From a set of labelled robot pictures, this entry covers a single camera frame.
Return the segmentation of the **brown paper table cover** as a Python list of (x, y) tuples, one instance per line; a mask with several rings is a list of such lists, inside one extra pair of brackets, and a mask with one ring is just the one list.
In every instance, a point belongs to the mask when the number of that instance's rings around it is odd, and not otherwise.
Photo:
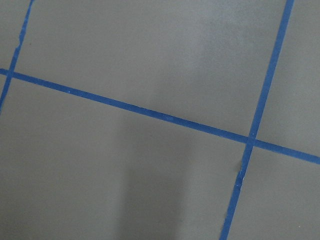
[(3, 0), (3, 240), (317, 240), (317, 0)]

